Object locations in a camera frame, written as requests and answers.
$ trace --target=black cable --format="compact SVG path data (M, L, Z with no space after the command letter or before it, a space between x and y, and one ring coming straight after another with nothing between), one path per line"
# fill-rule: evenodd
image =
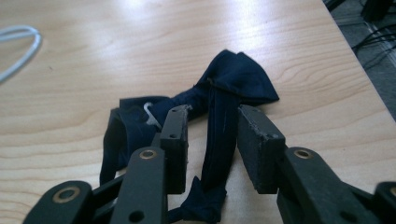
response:
M353 47L352 50L355 53L355 55L358 56L359 50L363 47L368 47L368 46L372 46L373 44L376 44L376 43L393 41L393 40L396 40L396 34L379 35L375 38L365 41L364 43L362 43L359 46Z
M396 49L396 45L394 45L392 48L384 50L380 53L378 53L377 55L375 55L375 57L373 59L371 59L370 61L366 62L363 65L363 68L365 71L368 71L370 69L372 69L374 66L380 64L394 49Z
M374 34L380 32L380 31L383 31L383 30L385 30L385 29L391 29L391 28L393 28L393 27L396 28L396 24L387 25L387 26L384 26L384 27L382 27L382 28L379 28L379 29L374 30L372 33L370 33L369 35L367 35L360 43L358 43L357 45L355 45L355 46L352 47L352 49L354 50L355 54L358 53L358 51L359 51L359 49L360 49L361 47L367 45L367 43L370 43L371 41L373 41L373 40L375 40L375 39L383 38L383 37L385 37L385 36L391 36L392 34L386 34L386 35L380 35L380 36L377 36L377 37L372 37Z

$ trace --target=dark blue cloth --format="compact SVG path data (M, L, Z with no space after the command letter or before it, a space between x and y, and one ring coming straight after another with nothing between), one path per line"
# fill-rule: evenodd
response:
M153 96L120 101L114 109L104 140L101 185L114 178L117 169L128 164L132 153L149 146L158 131L147 125L143 104L163 125L168 111L178 105L190 105L189 119L209 112L208 132L202 180L197 177L186 201L169 212L169 221L181 219L216 223L221 220L225 185L236 147L237 107L277 101L276 91L264 70L246 54L222 51L205 70L196 85L173 98Z

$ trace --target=white cord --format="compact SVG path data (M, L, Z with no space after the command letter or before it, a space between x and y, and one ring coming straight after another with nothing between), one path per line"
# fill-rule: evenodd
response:
M146 123L148 125L155 125L157 126L157 128L159 128L160 130L163 128L161 126L161 124L158 122L158 120L156 120L154 118L154 116L151 114L151 112L149 111L149 106L152 106L151 102L147 102L143 105L143 109L145 109L146 113L148 114L148 120L146 121Z
M12 64L6 71L0 73L0 83L6 80L8 77L14 75L18 70L20 70L27 62L35 55L41 44L41 34L36 28L28 25L16 25L10 26L0 30L0 43L15 40L19 38L25 38L27 36L35 36L35 40L26 51L26 53Z

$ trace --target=wooden surface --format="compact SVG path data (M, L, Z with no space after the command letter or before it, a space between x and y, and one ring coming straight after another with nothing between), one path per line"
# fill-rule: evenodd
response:
M341 179L372 192L396 180L396 126L319 0L22 1L0 3L0 27L30 24L40 51L0 84L0 223L21 223L70 179L98 187L102 141L120 98L190 88L223 49L244 51L280 101L262 106L288 146L318 152ZM0 44L0 69L31 40ZM189 126L188 189L201 173L206 118ZM221 223L281 223L238 154ZM169 197L169 207L186 194Z

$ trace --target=metal bolt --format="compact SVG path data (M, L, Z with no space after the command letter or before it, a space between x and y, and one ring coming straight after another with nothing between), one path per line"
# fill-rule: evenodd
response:
M56 192L53 195L52 200L55 203L68 203L77 198L80 192L81 190L78 187L69 186Z

